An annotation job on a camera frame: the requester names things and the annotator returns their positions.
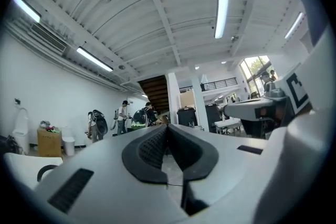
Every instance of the cardboard box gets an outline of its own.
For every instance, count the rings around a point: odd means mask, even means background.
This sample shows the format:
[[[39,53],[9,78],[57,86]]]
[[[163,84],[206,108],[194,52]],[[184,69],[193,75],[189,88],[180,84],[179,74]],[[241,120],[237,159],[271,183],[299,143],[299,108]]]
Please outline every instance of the cardboard box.
[[[39,157],[62,157],[61,134],[37,129],[37,151]]]

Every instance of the black cable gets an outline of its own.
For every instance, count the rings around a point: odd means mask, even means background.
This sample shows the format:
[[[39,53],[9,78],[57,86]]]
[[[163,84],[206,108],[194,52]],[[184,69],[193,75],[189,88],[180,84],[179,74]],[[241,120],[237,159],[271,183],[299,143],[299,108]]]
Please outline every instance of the black cable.
[[[174,184],[169,184],[169,183],[167,183],[167,185],[176,186],[176,187],[183,187],[182,185],[174,185]]]

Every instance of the bag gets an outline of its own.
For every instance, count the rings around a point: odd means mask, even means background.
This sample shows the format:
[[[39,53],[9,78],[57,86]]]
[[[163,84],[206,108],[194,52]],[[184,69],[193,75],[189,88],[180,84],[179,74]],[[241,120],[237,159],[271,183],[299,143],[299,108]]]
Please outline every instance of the bag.
[[[118,115],[118,110],[115,110],[115,111],[114,111],[114,118],[113,118],[113,119],[114,119],[114,120],[117,120],[117,119],[118,119],[118,116],[119,116],[119,115]]]
[[[140,123],[140,124],[145,124],[147,120],[147,113],[143,110],[140,109],[138,111],[135,112],[134,116],[133,116],[133,121]]]
[[[93,110],[92,112],[89,112],[91,114],[91,119],[96,123],[98,132],[102,135],[105,135],[108,131],[107,123],[104,118],[104,114],[101,113],[98,110]]]

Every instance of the backpack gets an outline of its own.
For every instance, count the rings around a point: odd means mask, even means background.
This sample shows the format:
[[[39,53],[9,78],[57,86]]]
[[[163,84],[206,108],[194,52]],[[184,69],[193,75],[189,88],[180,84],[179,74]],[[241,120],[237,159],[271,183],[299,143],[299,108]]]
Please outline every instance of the backpack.
[[[144,111],[144,109],[136,111],[132,121],[140,124],[145,124],[147,121],[147,113]]]
[[[104,118],[104,114],[101,113],[99,110],[95,109],[92,112],[89,112],[89,115],[91,115],[91,120],[96,123],[99,133],[105,135],[108,131],[108,128],[106,120]]]

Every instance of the air conditioning vent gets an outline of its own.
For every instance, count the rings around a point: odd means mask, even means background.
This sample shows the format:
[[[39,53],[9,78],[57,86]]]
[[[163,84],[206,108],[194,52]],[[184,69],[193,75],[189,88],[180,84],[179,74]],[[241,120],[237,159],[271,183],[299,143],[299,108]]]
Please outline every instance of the air conditioning vent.
[[[33,24],[31,28],[31,32],[33,32],[39,38],[43,39],[54,49],[60,52],[64,52],[66,49],[66,43],[51,33],[47,28],[43,27],[41,24]]]

